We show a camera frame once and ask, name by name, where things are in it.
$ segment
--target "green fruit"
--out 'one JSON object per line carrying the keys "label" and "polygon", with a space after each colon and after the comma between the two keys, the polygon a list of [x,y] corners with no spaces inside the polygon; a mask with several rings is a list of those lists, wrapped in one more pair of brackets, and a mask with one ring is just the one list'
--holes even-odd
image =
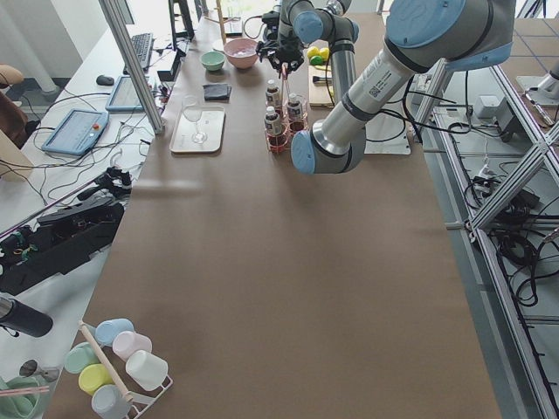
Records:
{"label": "green fruit", "polygon": [[314,57],[311,58],[310,63],[311,65],[323,65],[324,60],[320,55],[315,55]]}

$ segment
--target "lemon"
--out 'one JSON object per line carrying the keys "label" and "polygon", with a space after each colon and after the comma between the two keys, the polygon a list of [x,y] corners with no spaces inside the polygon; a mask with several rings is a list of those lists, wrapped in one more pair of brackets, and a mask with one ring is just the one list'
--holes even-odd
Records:
{"label": "lemon", "polygon": [[330,50],[328,48],[321,48],[318,53],[324,61],[328,61],[330,57]]}
{"label": "lemon", "polygon": [[307,51],[307,57],[312,58],[317,56],[321,53],[321,50],[318,49],[316,46],[311,46]]}

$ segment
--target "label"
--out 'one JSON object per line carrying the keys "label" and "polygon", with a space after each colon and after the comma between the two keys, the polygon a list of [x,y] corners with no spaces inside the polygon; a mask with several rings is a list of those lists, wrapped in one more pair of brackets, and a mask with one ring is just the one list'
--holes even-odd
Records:
{"label": "label", "polygon": [[276,118],[275,120],[264,120],[264,125],[266,126],[266,133],[268,135],[280,135],[283,133],[283,124],[281,123],[280,118]]}
{"label": "label", "polygon": [[266,104],[273,107],[281,107],[280,92],[270,93],[266,91]]}
{"label": "label", "polygon": [[303,117],[303,106],[300,103],[295,106],[287,104],[287,116],[289,120],[301,120]]}
{"label": "label", "polygon": [[401,74],[384,63],[379,54],[363,72],[363,90],[380,102],[401,79]]}

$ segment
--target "white desk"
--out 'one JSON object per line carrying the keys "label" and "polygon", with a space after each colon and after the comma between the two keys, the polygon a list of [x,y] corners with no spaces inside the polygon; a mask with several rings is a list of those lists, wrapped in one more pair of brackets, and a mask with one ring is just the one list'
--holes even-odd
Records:
{"label": "white desk", "polygon": [[[152,63],[159,59],[156,52],[153,53]],[[100,74],[106,74],[115,79],[121,74],[123,61],[119,54],[113,35],[107,31],[93,48],[82,66],[76,72],[66,89],[73,94],[84,93],[110,93],[112,87],[97,86],[95,80]],[[59,100],[69,97],[70,94],[62,92]],[[86,96],[85,99],[98,110],[104,110],[108,96]],[[42,127],[56,127],[66,114],[74,108],[91,109],[80,99],[71,99],[55,105],[42,120]],[[59,185],[77,181],[70,186],[57,189],[53,192],[53,198],[63,196],[79,185],[97,177],[109,165],[111,157],[115,155],[118,159],[115,163],[129,169],[133,178],[137,178],[144,160],[143,155],[148,152],[148,145],[140,140],[152,141],[153,130],[144,118],[144,113],[130,116],[129,113],[112,113],[108,127],[101,136],[97,146],[113,144],[118,134],[121,122],[138,128],[129,135],[118,147],[109,151],[102,149],[94,153],[95,160],[91,154],[87,155],[82,163],[83,168],[48,168],[34,169],[30,182],[36,189],[43,187],[43,195],[48,203],[53,199],[46,197],[46,192]],[[24,154],[34,165],[59,164],[62,161],[53,159],[42,152],[40,146],[48,138],[51,131],[40,130],[37,136],[32,135],[25,144]],[[0,231],[10,228],[20,220],[26,218],[33,212],[44,207],[42,199],[31,189],[27,182],[6,182],[0,179]],[[77,332],[78,320],[83,316],[93,289],[100,275],[100,271],[108,255],[108,249],[98,252],[91,262],[83,264],[66,275],[54,275],[31,289],[17,295],[16,298],[39,311],[48,313],[54,320],[52,330],[42,338],[32,338],[21,334],[19,338],[12,338],[7,333],[0,333],[0,354],[4,361],[0,363],[0,375],[8,381],[18,376],[20,366],[27,360],[37,360],[39,366],[62,367],[66,352],[70,349]]]}

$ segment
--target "pink bowl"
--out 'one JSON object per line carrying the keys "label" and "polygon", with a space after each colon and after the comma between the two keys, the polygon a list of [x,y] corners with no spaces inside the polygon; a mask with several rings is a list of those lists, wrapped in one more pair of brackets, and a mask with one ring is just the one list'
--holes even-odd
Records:
{"label": "pink bowl", "polygon": [[252,67],[258,58],[256,45],[258,43],[249,38],[232,39],[224,46],[227,61],[241,69]]}

